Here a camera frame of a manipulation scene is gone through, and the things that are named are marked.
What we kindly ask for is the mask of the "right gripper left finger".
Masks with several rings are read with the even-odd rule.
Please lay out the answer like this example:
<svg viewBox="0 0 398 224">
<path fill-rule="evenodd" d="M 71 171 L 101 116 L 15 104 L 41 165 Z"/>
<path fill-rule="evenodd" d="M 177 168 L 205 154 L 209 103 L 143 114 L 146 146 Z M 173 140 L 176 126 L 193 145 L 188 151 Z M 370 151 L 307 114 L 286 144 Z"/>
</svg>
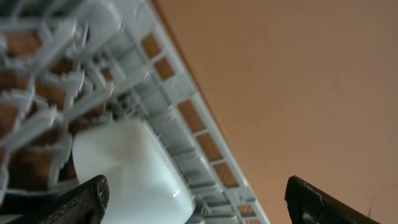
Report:
<svg viewBox="0 0 398 224">
<path fill-rule="evenodd" d="M 7 216 L 6 223 L 101 223 L 108 202 L 109 186 L 107 178 L 104 175 L 97 175 L 31 212 Z"/>
</svg>

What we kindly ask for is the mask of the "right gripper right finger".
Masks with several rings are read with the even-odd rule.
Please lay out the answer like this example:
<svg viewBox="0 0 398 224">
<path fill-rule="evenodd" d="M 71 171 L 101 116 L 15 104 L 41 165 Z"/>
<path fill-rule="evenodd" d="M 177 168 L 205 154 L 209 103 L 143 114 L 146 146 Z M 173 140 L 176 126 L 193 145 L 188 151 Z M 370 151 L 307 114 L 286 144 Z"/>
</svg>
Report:
<svg viewBox="0 0 398 224">
<path fill-rule="evenodd" d="M 288 179 L 285 201 L 292 224 L 379 224 L 296 175 Z"/>
</svg>

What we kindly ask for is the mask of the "small light blue bowl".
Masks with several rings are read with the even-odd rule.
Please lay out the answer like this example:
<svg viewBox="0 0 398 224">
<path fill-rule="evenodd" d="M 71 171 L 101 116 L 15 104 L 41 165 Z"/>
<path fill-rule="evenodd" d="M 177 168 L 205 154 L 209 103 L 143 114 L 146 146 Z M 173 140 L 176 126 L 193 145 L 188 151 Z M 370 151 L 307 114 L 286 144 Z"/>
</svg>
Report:
<svg viewBox="0 0 398 224">
<path fill-rule="evenodd" d="M 186 223 L 194 196 L 149 125 L 140 118 L 90 128 L 73 140 L 76 176 L 103 175 L 109 201 L 103 223 Z"/>
</svg>

